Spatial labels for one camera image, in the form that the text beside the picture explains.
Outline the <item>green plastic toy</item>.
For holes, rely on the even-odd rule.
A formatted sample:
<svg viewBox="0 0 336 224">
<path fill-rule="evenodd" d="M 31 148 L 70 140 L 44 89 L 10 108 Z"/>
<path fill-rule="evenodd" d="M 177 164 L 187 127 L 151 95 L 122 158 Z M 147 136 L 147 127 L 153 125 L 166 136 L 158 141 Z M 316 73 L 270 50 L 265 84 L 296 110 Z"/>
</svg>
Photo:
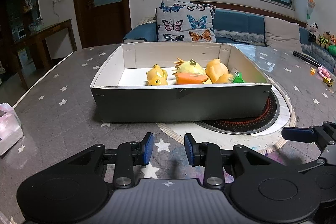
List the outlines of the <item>green plastic toy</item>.
<svg viewBox="0 0 336 224">
<path fill-rule="evenodd" d="M 242 73 L 240 71 L 236 71 L 232 73 L 231 83 L 233 84 L 244 84 L 245 83 L 242 77 Z"/>
</svg>

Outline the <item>yellow rubber duck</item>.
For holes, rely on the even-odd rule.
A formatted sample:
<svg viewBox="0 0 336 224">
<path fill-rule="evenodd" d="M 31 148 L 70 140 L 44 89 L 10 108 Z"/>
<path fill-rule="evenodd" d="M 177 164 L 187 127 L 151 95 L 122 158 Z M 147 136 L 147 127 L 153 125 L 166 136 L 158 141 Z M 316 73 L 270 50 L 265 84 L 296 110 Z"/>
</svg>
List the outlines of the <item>yellow rubber duck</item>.
<svg viewBox="0 0 336 224">
<path fill-rule="evenodd" d="M 168 85 L 167 83 L 167 71 L 162 69 L 158 64 L 146 72 L 147 84 L 149 86 L 162 86 Z"/>
</svg>

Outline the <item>yellow round-head toy figure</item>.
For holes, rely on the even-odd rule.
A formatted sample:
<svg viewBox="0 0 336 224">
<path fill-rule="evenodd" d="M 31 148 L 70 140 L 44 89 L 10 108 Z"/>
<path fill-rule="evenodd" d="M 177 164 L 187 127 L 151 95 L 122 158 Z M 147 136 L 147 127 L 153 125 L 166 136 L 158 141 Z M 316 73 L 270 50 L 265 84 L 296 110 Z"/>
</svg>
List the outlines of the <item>yellow round-head toy figure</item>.
<svg viewBox="0 0 336 224">
<path fill-rule="evenodd" d="M 213 84 L 228 84 L 233 79 L 233 75 L 229 73 L 227 66 L 221 63 L 219 59 L 208 62 L 205 72 Z"/>
</svg>

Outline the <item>yellow fuzzy chick toy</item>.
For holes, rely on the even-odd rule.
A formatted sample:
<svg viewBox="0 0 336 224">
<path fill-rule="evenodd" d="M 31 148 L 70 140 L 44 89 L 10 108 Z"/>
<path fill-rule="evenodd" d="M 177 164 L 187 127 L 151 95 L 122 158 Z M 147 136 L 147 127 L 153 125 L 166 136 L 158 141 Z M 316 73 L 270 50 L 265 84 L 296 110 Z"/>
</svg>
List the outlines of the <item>yellow fuzzy chick toy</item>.
<svg viewBox="0 0 336 224">
<path fill-rule="evenodd" d="M 193 59 L 189 61 L 184 61 L 177 58 L 178 61 L 175 62 L 175 69 L 173 69 L 173 75 L 177 73 L 191 73 L 191 74 L 199 74 L 199 75 L 206 75 L 205 70 Z"/>
</svg>

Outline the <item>round induction hob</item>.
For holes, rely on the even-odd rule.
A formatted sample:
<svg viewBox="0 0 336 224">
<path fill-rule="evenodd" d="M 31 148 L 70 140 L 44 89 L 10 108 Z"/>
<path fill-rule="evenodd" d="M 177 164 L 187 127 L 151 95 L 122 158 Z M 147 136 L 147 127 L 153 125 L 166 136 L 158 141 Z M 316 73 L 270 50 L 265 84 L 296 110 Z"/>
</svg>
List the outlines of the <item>round induction hob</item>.
<svg viewBox="0 0 336 224">
<path fill-rule="evenodd" d="M 198 122 L 158 123 L 157 126 L 179 144 L 191 133 L 198 142 L 217 144 L 221 149 L 232 149 L 242 144 L 263 155 L 280 149 L 286 140 L 281 131 L 294 127 L 295 112 L 290 98 L 281 85 L 269 78 L 272 88 L 261 114 L 256 117 Z"/>
</svg>

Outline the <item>small yellow toy car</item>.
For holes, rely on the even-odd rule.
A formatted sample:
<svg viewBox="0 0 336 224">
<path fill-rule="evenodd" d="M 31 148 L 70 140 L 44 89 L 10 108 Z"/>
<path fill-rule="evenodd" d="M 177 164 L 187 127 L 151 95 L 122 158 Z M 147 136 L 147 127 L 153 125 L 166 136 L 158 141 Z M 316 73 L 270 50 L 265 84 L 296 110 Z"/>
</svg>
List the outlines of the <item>small yellow toy car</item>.
<svg viewBox="0 0 336 224">
<path fill-rule="evenodd" d="M 334 83 L 334 80 L 333 79 L 328 79 L 326 77 L 323 78 L 323 82 L 325 84 L 327 84 L 328 87 L 332 87 L 333 86 L 333 83 Z"/>
</svg>

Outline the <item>white cardboard box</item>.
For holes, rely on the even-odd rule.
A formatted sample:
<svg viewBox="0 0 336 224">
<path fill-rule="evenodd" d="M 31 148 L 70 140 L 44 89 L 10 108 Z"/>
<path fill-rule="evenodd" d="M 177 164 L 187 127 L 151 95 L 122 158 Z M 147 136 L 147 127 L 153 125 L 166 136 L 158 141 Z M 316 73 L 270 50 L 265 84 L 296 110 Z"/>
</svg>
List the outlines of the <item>white cardboard box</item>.
<svg viewBox="0 0 336 224">
<path fill-rule="evenodd" d="M 90 85 L 105 123 L 256 117 L 271 87 L 237 47 L 206 42 L 123 44 Z"/>
</svg>

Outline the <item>black remote control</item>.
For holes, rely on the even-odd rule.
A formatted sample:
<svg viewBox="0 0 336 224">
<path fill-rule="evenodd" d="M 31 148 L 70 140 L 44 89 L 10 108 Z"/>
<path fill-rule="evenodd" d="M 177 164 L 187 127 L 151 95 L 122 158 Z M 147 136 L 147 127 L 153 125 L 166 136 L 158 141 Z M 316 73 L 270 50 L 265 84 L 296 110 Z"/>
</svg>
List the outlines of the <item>black remote control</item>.
<svg viewBox="0 0 336 224">
<path fill-rule="evenodd" d="M 293 51 L 293 56 L 298 57 L 299 59 L 302 59 L 303 61 L 307 62 L 310 65 L 313 65 L 316 68 L 321 67 L 321 64 L 319 64 L 317 61 L 314 61 L 313 59 L 307 57 L 306 55 L 298 51 Z"/>
</svg>

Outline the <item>orange carrot toy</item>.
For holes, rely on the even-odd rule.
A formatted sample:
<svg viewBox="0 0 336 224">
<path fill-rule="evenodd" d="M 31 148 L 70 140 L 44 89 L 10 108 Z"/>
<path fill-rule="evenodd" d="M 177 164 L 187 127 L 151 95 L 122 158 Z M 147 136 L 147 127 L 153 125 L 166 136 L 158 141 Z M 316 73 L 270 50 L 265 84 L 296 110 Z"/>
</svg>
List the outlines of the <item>orange carrot toy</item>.
<svg viewBox="0 0 336 224">
<path fill-rule="evenodd" d="M 185 84 L 204 84 L 209 80 L 207 75 L 201 75 L 197 73 L 176 73 L 176 84 L 185 85 Z"/>
</svg>

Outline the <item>green balloon toy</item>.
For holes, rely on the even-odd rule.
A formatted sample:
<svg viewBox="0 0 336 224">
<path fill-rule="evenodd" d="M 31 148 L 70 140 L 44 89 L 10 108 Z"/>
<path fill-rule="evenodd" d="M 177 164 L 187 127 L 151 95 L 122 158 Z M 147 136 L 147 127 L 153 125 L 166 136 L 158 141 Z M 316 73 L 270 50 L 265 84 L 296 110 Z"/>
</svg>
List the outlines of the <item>green balloon toy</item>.
<svg viewBox="0 0 336 224">
<path fill-rule="evenodd" d="M 336 56 L 336 45 L 330 45 L 328 51 L 331 55 Z"/>
</svg>

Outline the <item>yellow bear plush toy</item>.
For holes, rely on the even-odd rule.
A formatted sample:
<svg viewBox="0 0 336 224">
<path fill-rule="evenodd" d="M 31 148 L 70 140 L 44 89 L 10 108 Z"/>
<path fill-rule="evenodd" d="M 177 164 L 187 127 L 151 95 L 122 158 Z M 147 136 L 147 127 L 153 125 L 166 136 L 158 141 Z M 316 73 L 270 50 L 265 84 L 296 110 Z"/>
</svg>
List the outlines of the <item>yellow bear plush toy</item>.
<svg viewBox="0 0 336 224">
<path fill-rule="evenodd" d="M 331 39 L 331 33 L 329 31 L 324 32 L 321 36 L 318 38 L 318 44 L 322 48 L 328 48 L 329 42 Z"/>
</svg>

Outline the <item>panda plush toy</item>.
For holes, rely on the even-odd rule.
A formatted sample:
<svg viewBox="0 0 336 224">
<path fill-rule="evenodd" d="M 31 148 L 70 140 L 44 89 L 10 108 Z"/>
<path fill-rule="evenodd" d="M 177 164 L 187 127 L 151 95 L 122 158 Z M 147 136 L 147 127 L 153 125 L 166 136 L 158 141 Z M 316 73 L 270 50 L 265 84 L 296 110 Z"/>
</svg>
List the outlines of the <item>panda plush toy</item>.
<svg viewBox="0 0 336 224">
<path fill-rule="evenodd" d="M 318 33 L 318 25 L 316 22 L 311 23 L 308 28 L 309 38 L 308 41 L 311 43 L 319 44 L 319 33 Z"/>
</svg>

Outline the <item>beige cushion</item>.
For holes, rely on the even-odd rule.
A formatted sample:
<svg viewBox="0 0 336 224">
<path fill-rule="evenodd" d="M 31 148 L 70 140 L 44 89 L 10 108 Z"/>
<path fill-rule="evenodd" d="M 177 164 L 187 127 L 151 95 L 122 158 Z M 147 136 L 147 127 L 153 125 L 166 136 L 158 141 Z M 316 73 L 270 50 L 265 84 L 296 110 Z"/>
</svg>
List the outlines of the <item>beige cushion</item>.
<svg viewBox="0 0 336 224">
<path fill-rule="evenodd" d="M 266 16 L 265 43 L 276 50 L 297 51 L 302 53 L 299 25 L 286 20 Z"/>
</svg>

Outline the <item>blue sofa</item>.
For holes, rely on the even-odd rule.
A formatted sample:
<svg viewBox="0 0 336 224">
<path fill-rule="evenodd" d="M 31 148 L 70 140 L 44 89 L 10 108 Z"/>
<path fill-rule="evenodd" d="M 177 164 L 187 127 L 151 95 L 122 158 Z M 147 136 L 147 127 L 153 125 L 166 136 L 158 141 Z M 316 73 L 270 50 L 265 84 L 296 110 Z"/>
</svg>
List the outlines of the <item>blue sofa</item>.
<svg viewBox="0 0 336 224">
<path fill-rule="evenodd" d="M 265 17 L 240 11 L 218 9 L 214 15 L 214 33 L 217 42 L 266 46 Z M 123 38 L 123 42 L 156 42 L 157 24 L 146 23 L 137 26 Z M 317 44 L 309 41 L 306 28 L 299 27 L 299 38 L 303 53 L 315 59 L 329 71 L 335 73 L 335 57 Z"/>
</svg>

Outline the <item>dark display shelf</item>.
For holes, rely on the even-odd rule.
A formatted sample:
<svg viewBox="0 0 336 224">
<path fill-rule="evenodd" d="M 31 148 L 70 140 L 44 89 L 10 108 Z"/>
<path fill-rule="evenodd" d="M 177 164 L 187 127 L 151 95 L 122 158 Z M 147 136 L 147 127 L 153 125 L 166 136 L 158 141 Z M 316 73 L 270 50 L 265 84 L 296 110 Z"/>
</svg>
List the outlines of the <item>dark display shelf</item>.
<svg viewBox="0 0 336 224">
<path fill-rule="evenodd" d="M 40 16 L 38 0 L 1 0 L 1 66 L 5 70 L 1 74 L 2 82 L 16 73 L 14 44 L 30 35 L 29 25 Z"/>
</svg>

